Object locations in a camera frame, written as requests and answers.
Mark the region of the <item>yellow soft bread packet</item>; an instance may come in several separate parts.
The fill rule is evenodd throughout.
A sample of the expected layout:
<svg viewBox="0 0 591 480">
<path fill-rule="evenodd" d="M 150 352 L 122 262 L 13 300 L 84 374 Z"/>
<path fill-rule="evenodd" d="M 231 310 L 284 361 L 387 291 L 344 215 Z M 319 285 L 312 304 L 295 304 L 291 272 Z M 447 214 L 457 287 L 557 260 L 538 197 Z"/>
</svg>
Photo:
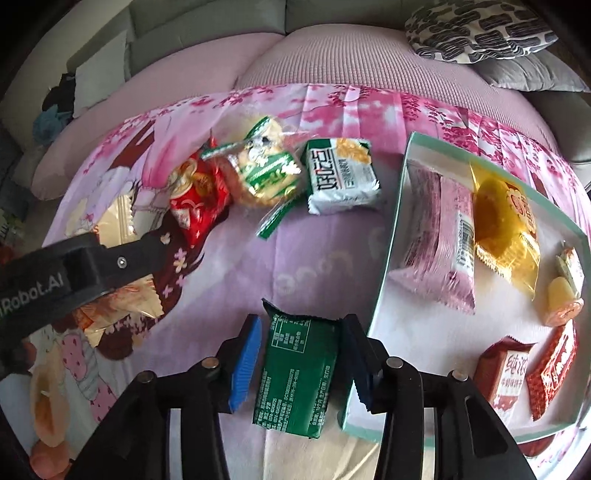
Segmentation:
<svg viewBox="0 0 591 480">
<path fill-rule="evenodd" d="M 516 181 L 489 168 L 476 163 L 470 168 L 476 254 L 513 287 L 534 298 L 541 249 L 526 192 Z"/>
</svg>

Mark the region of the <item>orange cream biscuit packet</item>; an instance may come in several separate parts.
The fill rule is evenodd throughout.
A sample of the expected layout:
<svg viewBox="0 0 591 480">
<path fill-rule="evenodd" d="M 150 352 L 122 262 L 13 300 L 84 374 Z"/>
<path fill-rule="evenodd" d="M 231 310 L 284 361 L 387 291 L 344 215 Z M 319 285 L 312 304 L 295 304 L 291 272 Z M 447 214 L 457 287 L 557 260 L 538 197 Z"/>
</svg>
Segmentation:
<svg viewBox="0 0 591 480">
<path fill-rule="evenodd" d="M 105 247 L 117 247 L 138 240 L 133 224 L 131 194 L 118 196 L 92 228 L 92 232 Z M 146 275 L 78 308 L 73 317 L 90 346 L 96 348 L 105 331 L 125 316 L 143 315 L 156 319 L 162 314 L 153 276 Z"/>
</svg>

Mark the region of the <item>white pale cushion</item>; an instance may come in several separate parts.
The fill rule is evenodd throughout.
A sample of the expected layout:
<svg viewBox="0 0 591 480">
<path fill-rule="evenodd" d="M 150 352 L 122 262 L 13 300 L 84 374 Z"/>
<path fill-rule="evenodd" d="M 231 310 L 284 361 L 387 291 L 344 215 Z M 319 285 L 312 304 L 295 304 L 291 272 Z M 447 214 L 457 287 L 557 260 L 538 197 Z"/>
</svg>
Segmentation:
<svg viewBox="0 0 591 480">
<path fill-rule="evenodd" d="M 106 100 L 128 79 L 127 32 L 120 32 L 75 72 L 73 118 Z"/>
</svg>

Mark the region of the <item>red white milk biscuit packet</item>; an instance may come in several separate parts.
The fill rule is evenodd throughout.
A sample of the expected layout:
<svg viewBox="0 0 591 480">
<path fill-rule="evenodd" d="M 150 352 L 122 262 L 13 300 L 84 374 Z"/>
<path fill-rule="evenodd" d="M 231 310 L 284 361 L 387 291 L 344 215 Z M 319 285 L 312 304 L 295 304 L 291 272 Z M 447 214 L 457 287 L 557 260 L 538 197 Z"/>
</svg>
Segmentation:
<svg viewBox="0 0 591 480">
<path fill-rule="evenodd" d="M 521 395 L 533 347 L 506 336 L 478 360 L 474 383 L 506 426 Z"/>
</svg>

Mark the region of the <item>white green Korean snack packet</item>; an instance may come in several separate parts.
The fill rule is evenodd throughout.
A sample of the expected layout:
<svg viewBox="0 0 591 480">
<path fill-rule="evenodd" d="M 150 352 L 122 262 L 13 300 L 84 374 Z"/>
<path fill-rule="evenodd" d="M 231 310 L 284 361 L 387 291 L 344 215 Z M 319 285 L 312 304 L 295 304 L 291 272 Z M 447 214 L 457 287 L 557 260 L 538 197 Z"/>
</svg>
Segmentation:
<svg viewBox="0 0 591 480">
<path fill-rule="evenodd" d="M 332 215 L 375 207 L 381 184 L 373 166 L 370 142 L 356 138 L 315 138 L 304 148 L 308 171 L 308 213 Z"/>
</svg>

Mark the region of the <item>grey cushion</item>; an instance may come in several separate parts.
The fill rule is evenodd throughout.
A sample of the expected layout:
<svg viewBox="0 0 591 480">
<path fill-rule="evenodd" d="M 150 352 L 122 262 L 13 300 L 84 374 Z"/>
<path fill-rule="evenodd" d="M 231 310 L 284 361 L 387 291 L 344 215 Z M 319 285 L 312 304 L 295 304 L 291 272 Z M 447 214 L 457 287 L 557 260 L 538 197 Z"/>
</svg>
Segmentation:
<svg viewBox="0 0 591 480">
<path fill-rule="evenodd" d="M 520 92 L 590 92 L 587 83 L 570 66 L 546 50 L 514 59 L 484 60 L 472 69 L 496 88 Z"/>
</svg>

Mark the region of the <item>black white patterned cushion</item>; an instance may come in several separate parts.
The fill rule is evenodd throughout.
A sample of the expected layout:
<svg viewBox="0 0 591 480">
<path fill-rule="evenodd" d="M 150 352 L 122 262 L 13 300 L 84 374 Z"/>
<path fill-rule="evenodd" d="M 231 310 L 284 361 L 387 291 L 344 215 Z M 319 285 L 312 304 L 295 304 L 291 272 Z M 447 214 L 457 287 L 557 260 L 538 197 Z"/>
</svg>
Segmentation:
<svg viewBox="0 0 591 480">
<path fill-rule="evenodd" d="M 472 65 L 538 53 L 557 34 L 520 1 L 447 1 L 424 6 L 405 23 L 415 54 L 446 63 Z"/>
</svg>

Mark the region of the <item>grey green sofa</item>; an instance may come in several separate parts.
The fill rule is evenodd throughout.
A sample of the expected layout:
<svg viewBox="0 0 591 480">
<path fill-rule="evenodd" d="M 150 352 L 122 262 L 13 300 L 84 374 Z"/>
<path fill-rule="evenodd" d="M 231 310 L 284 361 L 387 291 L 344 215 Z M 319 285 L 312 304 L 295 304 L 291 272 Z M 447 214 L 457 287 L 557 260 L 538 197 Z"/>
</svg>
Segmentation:
<svg viewBox="0 0 591 480">
<path fill-rule="evenodd" d="M 123 31 L 129 81 L 168 55 L 235 35 L 287 36 L 322 24 L 405 34 L 405 23 L 418 8 L 416 1 L 82 1 L 41 36 L 18 68 L 1 100 L 1 121 L 20 147 L 30 148 L 33 121 L 49 90 L 62 74 L 74 72 Z M 589 97 L 558 91 L 521 93 L 548 124 L 579 178 L 588 182 Z"/>
</svg>

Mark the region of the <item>green cow rice cracker packet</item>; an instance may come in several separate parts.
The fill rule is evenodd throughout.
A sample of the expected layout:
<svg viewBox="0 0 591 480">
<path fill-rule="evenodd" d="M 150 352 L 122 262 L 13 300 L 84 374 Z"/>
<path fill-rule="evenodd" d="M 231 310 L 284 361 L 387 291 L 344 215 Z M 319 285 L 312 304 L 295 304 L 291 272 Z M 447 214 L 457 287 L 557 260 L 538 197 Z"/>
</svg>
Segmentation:
<svg viewBox="0 0 591 480">
<path fill-rule="evenodd" d="M 269 239 L 308 188 L 301 154 L 310 133 L 264 115 L 242 139 L 209 147 L 201 154 L 221 169 L 232 199 L 259 212 L 256 236 Z"/>
</svg>

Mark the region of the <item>red gold patterned snack packet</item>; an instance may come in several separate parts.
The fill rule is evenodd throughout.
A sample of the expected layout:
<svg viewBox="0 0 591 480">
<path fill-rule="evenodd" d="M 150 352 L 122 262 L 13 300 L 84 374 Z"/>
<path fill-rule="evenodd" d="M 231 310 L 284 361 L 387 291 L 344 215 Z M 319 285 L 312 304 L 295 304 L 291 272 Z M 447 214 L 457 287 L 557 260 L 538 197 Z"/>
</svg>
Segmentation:
<svg viewBox="0 0 591 480">
<path fill-rule="evenodd" d="M 578 350 L 574 321 L 553 330 L 550 343 L 534 370 L 526 376 L 532 419 L 538 421 L 558 395 Z"/>
</svg>

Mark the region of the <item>pink wafer snack packet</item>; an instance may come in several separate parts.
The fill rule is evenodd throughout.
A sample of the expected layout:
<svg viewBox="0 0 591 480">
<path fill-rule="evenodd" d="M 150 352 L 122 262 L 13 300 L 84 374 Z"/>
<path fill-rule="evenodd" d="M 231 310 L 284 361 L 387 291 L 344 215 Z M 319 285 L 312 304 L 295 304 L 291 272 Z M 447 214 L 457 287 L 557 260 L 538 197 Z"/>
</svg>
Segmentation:
<svg viewBox="0 0 591 480">
<path fill-rule="evenodd" d="M 391 280 L 420 297 L 473 315 L 475 227 L 473 194 L 465 185 L 412 161 L 408 246 Z"/>
</svg>

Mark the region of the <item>pink sofa seat cover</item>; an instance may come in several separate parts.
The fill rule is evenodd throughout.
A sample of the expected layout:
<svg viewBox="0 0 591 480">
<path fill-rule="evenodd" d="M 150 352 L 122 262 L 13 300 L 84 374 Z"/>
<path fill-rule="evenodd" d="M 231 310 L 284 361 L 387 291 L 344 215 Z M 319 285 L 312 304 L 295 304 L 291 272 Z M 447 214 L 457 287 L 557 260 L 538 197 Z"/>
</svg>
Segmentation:
<svg viewBox="0 0 591 480">
<path fill-rule="evenodd" d="M 63 196 L 91 151 L 127 118 L 187 97 L 290 83 L 408 92 L 465 107 L 551 150 L 558 148 L 550 127 L 521 92 L 489 85 L 468 65 L 418 56 L 402 31 L 322 24 L 287 36 L 250 33 L 216 39 L 156 61 L 63 130 L 38 164 L 31 191 L 40 200 Z"/>
</svg>

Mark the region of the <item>white teal-rimmed tray box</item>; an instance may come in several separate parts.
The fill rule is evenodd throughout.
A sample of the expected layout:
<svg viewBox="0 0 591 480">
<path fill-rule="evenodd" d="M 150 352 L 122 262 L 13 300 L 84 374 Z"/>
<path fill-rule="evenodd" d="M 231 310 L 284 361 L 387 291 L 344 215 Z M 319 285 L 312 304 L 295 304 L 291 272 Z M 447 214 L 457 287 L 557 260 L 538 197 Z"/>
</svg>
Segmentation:
<svg viewBox="0 0 591 480">
<path fill-rule="evenodd" d="M 542 253 L 534 301 L 477 258 L 474 315 L 423 299 L 389 279 L 389 271 L 400 265 L 411 238 L 414 201 L 407 169 L 410 162 L 422 163 L 471 190 L 474 190 L 471 164 L 491 170 L 523 188 L 537 223 Z M 458 369 L 472 375 L 481 353 L 505 336 L 525 344 L 535 343 L 529 365 L 535 366 L 552 334 L 552 329 L 541 323 L 539 312 L 546 300 L 547 284 L 556 272 L 555 255 L 562 241 L 575 247 L 586 277 L 586 290 L 582 292 L 585 306 L 574 319 L 579 342 L 576 356 L 557 396 L 537 421 L 531 418 L 528 388 L 524 385 L 508 428 L 518 443 L 524 443 L 576 424 L 587 406 L 590 374 L 590 245 L 586 232 L 553 202 L 497 165 L 418 132 L 414 132 L 408 141 L 394 199 L 388 262 L 382 269 L 383 280 L 368 336 L 380 340 L 391 355 L 401 357 L 420 371 L 447 375 Z M 356 387 L 352 387 L 342 413 L 343 431 L 380 442 L 385 418 L 385 414 L 370 414 L 359 399 Z"/>
</svg>

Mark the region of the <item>red lucky candy packet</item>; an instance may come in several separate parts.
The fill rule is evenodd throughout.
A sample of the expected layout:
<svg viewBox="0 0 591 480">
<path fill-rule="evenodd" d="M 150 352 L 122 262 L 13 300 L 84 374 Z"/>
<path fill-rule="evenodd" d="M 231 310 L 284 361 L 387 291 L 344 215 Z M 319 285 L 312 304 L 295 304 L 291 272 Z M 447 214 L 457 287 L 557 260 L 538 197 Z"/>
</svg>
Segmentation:
<svg viewBox="0 0 591 480">
<path fill-rule="evenodd" d="M 219 167 L 201 159 L 217 142 L 209 137 L 170 175 L 172 191 L 169 209 L 190 248 L 197 248 L 213 228 L 217 218 L 231 204 L 228 185 Z"/>
</svg>

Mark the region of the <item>dark green snack packet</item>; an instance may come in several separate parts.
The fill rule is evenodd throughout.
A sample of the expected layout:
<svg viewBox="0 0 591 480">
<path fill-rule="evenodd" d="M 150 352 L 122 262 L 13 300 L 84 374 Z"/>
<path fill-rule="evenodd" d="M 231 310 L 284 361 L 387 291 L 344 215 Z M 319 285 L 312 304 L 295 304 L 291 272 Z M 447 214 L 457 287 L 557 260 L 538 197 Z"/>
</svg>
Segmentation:
<svg viewBox="0 0 591 480">
<path fill-rule="evenodd" d="M 339 353 L 339 322 L 281 311 L 263 300 L 270 317 L 262 377 L 252 423 L 318 439 Z"/>
</svg>

